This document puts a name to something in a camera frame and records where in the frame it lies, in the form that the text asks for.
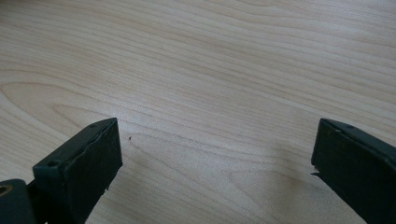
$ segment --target screw hole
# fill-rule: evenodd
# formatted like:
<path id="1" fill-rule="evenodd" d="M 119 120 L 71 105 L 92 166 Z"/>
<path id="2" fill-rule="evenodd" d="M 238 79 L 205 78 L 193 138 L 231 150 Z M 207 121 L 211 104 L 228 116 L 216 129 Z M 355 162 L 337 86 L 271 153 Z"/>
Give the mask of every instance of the screw hole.
<path id="1" fill-rule="evenodd" d="M 58 164 L 59 164 L 58 161 L 50 161 L 50 162 L 47 164 L 47 166 L 48 166 L 48 167 L 54 167 L 54 166 L 57 166 Z"/>
<path id="2" fill-rule="evenodd" d="M 0 186 L 0 197 L 9 193 L 12 190 L 12 185 L 2 185 Z"/>

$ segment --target wooden surface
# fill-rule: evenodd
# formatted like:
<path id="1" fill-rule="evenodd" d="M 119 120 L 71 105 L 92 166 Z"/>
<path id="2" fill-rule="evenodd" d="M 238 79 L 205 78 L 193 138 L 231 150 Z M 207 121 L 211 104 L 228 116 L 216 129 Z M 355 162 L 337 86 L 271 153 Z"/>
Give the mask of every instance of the wooden surface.
<path id="1" fill-rule="evenodd" d="M 391 0 L 0 1 L 0 69 L 0 179 L 119 119 L 88 223 L 364 223 L 311 175 L 318 120 L 396 145 Z"/>

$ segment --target light wood tabletop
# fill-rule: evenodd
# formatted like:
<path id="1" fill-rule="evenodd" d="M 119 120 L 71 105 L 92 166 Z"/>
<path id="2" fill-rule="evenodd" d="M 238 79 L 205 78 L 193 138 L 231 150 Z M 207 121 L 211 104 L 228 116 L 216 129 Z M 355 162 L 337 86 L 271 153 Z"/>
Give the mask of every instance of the light wood tabletop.
<path id="1" fill-rule="evenodd" d="M 0 1 L 0 180 L 118 118 L 87 223 L 364 223 L 310 158 L 320 118 L 396 145 L 395 74 L 392 0 Z"/>

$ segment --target wooden table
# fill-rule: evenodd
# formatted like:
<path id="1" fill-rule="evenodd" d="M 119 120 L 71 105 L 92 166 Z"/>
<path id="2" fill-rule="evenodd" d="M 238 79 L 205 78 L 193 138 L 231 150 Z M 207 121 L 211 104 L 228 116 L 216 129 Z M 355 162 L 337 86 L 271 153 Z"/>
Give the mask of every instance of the wooden table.
<path id="1" fill-rule="evenodd" d="M 320 118 L 396 145 L 395 74 L 390 0 L 1 1 L 0 178 L 117 117 L 87 223 L 364 223 L 310 157 Z"/>

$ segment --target wood grain pattern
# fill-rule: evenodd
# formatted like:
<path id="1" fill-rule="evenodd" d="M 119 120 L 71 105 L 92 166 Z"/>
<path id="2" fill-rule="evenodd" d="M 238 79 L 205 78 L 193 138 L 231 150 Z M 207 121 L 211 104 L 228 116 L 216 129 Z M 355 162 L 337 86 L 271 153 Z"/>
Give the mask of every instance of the wood grain pattern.
<path id="1" fill-rule="evenodd" d="M 390 0 L 0 1 L 0 177 L 117 117 L 88 223 L 363 223 L 310 175 L 319 118 L 396 145 Z"/>

